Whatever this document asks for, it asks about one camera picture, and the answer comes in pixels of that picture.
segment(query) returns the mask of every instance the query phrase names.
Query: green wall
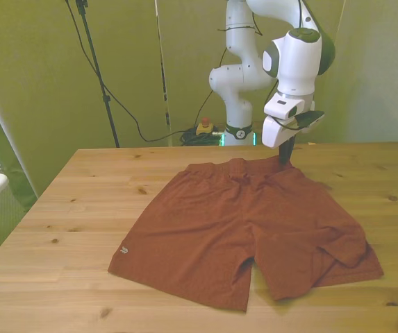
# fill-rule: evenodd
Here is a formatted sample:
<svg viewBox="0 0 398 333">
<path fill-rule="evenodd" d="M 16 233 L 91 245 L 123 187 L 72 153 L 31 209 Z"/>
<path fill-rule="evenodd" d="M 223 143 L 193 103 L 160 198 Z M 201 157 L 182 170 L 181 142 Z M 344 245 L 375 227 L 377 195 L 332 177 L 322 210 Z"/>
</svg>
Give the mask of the green wall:
<svg viewBox="0 0 398 333">
<path fill-rule="evenodd" d="M 327 117 L 305 140 L 398 142 L 398 1 L 346 0 L 336 47 Z"/>
<path fill-rule="evenodd" d="M 166 135 L 154 0 L 88 2 L 104 80 L 147 137 Z M 122 146 L 145 146 L 132 119 L 112 106 Z M 77 149 L 114 146 L 64 0 L 0 0 L 0 121 L 38 194 Z"/>
</svg>

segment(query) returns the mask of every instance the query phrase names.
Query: wood grain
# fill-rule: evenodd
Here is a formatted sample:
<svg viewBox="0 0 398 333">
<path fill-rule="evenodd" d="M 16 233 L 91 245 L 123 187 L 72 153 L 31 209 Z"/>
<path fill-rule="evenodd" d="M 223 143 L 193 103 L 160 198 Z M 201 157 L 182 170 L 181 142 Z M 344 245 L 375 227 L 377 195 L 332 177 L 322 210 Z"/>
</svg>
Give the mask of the wood grain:
<svg viewBox="0 0 398 333">
<path fill-rule="evenodd" d="M 264 147 L 78 151 L 0 248 L 0 332 L 398 332 L 398 144 L 301 145 L 293 156 L 364 227 L 385 271 L 380 280 L 274 302 L 255 268 L 243 314 L 106 272 L 176 172 L 274 154 Z"/>
</svg>

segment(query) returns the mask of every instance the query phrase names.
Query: rust orange shorts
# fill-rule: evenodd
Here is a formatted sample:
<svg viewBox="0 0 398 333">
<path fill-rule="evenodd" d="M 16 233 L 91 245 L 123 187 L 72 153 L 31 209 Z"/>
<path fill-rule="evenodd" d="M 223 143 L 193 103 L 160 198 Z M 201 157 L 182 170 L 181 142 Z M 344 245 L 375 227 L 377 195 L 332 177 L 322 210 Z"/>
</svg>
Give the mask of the rust orange shorts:
<svg viewBox="0 0 398 333">
<path fill-rule="evenodd" d="M 246 311 L 253 262 L 275 300 L 383 275 L 361 226 L 277 157 L 190 165 L 142 213 L 109 272 Z"/>
</svg>

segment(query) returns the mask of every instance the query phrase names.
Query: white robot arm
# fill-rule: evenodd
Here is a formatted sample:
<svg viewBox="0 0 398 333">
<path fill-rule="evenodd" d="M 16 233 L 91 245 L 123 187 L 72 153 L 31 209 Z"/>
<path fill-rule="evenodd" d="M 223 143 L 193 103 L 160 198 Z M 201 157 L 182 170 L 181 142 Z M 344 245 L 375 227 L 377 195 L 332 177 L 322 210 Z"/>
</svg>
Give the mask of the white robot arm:
<svg viewBox="0 0 398 333">
<path fill-rule="evenodd" d="M 262 60 L 254 40 L 253 12 L 294 27 L 272 42 Z M 252 142 L 251 104 L 240 99 L 239 92 L 266 87 L 272 78 L 279 80 L 279 86 L 265 106 L 264 145 L 283 148 L 299 131 L 309 131 L 322 119 L 324 113 L 314 111 L 315 79 L 330 67 L 335 50 L 304 0 L 228 0 L 226 45 L 242 64 L 214 69 L 210 85 L 226 104 L 227 144 Z"/>
</svg>

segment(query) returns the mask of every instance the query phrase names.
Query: shorts leg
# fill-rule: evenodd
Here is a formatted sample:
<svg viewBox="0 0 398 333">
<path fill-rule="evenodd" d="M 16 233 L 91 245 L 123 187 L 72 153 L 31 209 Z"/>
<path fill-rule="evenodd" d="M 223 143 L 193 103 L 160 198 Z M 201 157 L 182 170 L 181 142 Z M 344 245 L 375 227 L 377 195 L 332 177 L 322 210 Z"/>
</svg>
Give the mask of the shorts leg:
<svg viewBox="0 0 398 333">
<path fill-rule="evenodd" d="M 383 275 L 361 226 L 299 170 L 273 175 L 253 191 L 255 260 L 274 299 Z"/>
<path fill-rule="evenodd" d="M 216 308 L 246 310 L 252 233 L 240 188 L 219 176 L 180 173 L 120 244 L 109 272 Z"/>
</svg>

